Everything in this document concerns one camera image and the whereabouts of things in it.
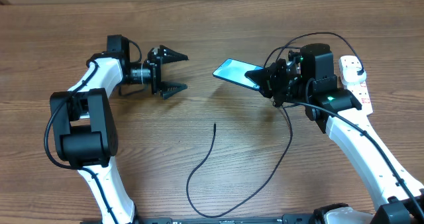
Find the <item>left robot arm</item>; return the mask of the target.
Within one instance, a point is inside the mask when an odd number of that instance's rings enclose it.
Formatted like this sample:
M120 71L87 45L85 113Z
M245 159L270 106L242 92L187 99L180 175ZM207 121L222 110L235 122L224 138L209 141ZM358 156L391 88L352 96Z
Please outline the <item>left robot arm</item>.
M110 95L122 85L150 86L163 99L187 89L185 84L163 81L161 73L164 64L187 60L185 54L160 45L146 58L132 61L133 43L121 34L109 35L106 51L87 60L81 80L50 96L45 152L54 165L75 170L86 181L99 206L100 223L142 221L117 168L119 142Z

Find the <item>Samsung Galaxy smartphone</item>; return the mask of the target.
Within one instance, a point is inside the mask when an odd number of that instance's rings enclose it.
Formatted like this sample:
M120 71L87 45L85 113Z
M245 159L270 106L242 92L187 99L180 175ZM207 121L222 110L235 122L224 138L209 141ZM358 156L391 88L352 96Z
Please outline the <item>Samsung Galaxy smartphone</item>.
M213 76L226 82L230 82L241 87L254 91L259 90L259 86L245 76L245 73L253 70L261 70L261 66L241 62L239 60L227 59L214 72Z

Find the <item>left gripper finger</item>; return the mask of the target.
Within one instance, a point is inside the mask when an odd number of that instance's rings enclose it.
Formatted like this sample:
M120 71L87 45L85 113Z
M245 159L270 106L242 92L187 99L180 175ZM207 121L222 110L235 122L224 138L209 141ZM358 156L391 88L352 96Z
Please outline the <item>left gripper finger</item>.
M164 45L159 46L158 57L159 57L160 64L168 64L173 62L189 60L187 55L176 52Z
M161 82L160 83L160 95L163 99L168 99L171 96L187 89L186 84L180 84L176 82Z

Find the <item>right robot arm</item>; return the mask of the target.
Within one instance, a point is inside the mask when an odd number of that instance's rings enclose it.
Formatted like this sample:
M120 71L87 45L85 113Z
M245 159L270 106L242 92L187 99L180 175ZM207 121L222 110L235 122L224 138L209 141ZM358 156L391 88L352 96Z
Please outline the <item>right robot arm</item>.
M372 199L371 223L423 222L423 184L396 160L353 92L338 86L329 45L305 45L245 76L275 107L304 106L307 117L339 146Z

